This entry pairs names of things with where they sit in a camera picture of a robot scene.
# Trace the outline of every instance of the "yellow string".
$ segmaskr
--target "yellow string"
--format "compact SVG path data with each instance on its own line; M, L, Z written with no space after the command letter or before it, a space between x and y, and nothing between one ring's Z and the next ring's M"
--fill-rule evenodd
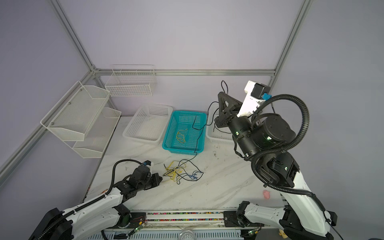
M181 166L176 166L176 167L171 167L172 166L172 164L174 163L174 162L178 162L178 161L172 161L171 163L170 163L170 165L168 166L168 167L166 167L166 170L167 170L167 172L166 172L166 174L164 174L164 176L168 176L168 177L170 177L171 178L171 180L173 180L174 182L176 182L177 181L177 176L178 176L178 174L181 174L181 173L183 173L183 169L182 169L182 167L186 167L187 165L185 164L185 163L183 163Z
M184 130L179 130L178 132L177 132L177 134L176 134L176 139L179 141L179 142L181 142L181 143L185 143L185 136L184 136L184 134L182 134L182 133L180 133L181 131L187 131L188 129L186 128L186 129L184 129Z

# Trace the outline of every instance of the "blue basket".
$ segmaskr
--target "blue basket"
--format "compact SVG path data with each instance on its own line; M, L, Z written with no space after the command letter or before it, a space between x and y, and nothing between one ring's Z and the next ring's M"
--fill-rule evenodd
M205 113L174 111L170 117L167 132L164 136L163 148L171 153L179 154L195 155L196 153L202 152L204 150L205 140L202 131L205 130L204 125L206 121L207 115Z

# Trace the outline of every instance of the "pink toy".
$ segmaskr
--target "pink toy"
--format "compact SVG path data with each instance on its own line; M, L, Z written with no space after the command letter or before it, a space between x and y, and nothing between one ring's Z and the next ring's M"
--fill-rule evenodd
M263 195L264 195L265 199L269 199L271 197L271 195L269 194L269 192L267 190L263 191Z

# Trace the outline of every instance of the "robotic arm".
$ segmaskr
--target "robotic arm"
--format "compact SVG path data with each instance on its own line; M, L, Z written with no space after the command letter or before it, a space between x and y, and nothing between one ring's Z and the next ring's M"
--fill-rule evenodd
M293 240L332 240L329 230L330 225L336 225L337 215L325 210L304 181L299 165L287 152L303 139L309 125L309 111L298 97L288 94L271 97L269 90L266 85L249 81L244 103L224 92L218 94L217 127L229 127L236 154L251 161L252 171L264 186L280 191L289 203L288 207L276 209L242 202L236 212L237 223L241 227L265 223L284 230ZM260 114L267 105L282 99L296 103L301 110L303 121L297 135L280 115ZM237 145L244 157L236 151Z
M141 165L133 171L129 180L113 184L116 165L124 161ZM148 165L151 165L150 161L143 164L130 159L118 161L113 167L112 184L106 193L64 211L57 208L50 210L29 240L83 240L116 224L126 226L131 213L122 203L136 196L138 191L157 187L162 181L158 173L151 174Z

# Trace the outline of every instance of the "white marble table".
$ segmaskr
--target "white marble table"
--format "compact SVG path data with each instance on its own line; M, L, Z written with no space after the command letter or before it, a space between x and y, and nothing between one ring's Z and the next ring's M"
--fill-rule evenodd
M192 155L173 154L157 146L143 144L122 136L131 117L122 117L116 127L109 147L106 150L96 176L87 193L86 201L109 188L112 167L118 160L135 159L140 162L150 160L152 172L162 176L173 160L191 159ZM131 210L185 210L185 209L236 209L242 201L249 201L267 207L281 207L280 193L264 188L253 174L250 162L245 162L233 151L233 145L213 144L205 139L204 151L192 160L204 175L196 182L181 180L181 184L163 177L156 188L140 191L124 204ZM116 167L115 182L131 174L138 164L122 162ZM186 170L194 171L187 163ZM263 190L270 191L270 199L265 199Z

